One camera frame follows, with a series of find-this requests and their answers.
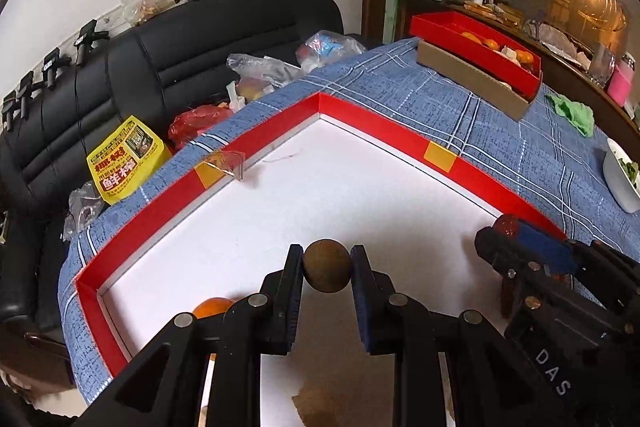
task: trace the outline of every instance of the brown ball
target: brown ball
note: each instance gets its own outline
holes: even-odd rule
[[[305,279],[319,292],[335,293],[351,280],[351,256],[333,239],[319,239],[302,256]]]

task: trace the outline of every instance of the green cloth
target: green cloth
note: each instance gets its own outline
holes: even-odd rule
[[[572,102],[564,94],[547,94],[546,99],[554,105],[556,113],[564,116],[582,136],[593,136],[593,109],[580,102]]]

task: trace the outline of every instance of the red plastic bag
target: red plastic bag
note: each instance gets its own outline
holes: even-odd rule
[[[201,105],[175,117],[174,122],[169,126],[169,139],[174,142],[175,150],[179,151],[209,127],[226,120],[231,115],[233,111],[228,107]]]

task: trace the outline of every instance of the red border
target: red border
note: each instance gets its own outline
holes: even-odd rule
[[[477,167],[462,158],[457,158],[451,170],[446,172],[423,158],[430,140],[393,120],[325,93],[314,94],[292,105],[253,127],[222,149],[242,152],[246,158],[250,158],[316,113],[335,118],[428,165],[503,214],[515,214],[560,239],[565,239],[561,230],[540,211]],[[112,376],[124,368],[127,359],[111,333],[109,323],[100,307],[98,290],[149,237],[205,190],[196,172],[191,169],[140,210],[78,274],[76,289],[80,306],[95,345]]]

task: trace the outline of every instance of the green vegetable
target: green vegetable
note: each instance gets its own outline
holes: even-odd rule
[[[638,178],[638,164],[636,162],[625,162],[624,160],[618,160],[622,165],[622,170],[625,171],[626,177],[629,178],[632,185],[636,185],[636,179]]]

